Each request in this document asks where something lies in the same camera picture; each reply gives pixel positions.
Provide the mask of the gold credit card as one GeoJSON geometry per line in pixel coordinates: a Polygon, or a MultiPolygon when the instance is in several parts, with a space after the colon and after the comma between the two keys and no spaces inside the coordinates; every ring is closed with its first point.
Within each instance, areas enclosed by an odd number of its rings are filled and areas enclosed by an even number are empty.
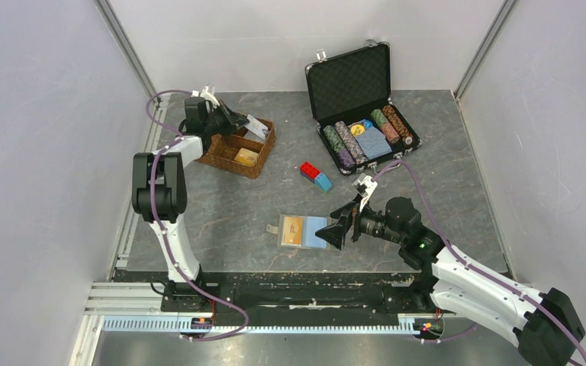
{"type": "Polygon", "coordinates": [[[284,216],[282,221],[282,245],[300,247],[304,231],[304,218],[284,216]]]}

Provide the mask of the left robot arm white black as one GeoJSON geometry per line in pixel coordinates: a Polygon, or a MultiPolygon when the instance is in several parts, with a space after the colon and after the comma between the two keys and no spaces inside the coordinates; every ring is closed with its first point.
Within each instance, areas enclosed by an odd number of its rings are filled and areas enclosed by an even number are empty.
{"type": "Polygon", "coordinates": [[[223,101],[191,96],[185,99],[185,119],[178,127],[160,125],[174,133],[174,139],[133,157],[131,205],[149,224],[163,251],[168,268],[163,297],[180,300],[190,310],[201,310],[217,298],[201,281],[201,265],[185,228],[185,168],[210,149],[214,136],[231,135],[248,122],[223,101]]]}

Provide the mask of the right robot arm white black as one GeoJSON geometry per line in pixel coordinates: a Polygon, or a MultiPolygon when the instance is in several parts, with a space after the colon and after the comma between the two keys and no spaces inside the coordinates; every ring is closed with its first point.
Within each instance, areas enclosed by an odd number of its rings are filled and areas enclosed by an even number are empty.
{"type": "Polygon", "coordinates": [[[398,254],[418,270],[410,285],[412,305],[464,316],[514,345],[531,365],[567,365],[586,335],[567,294],[543,293],[498,274],[423,225],[411,199],[393,197],[375,212],[356,198],[331,213],[316,236],[343,249],[348,232],[400,246],[398,254]]]}

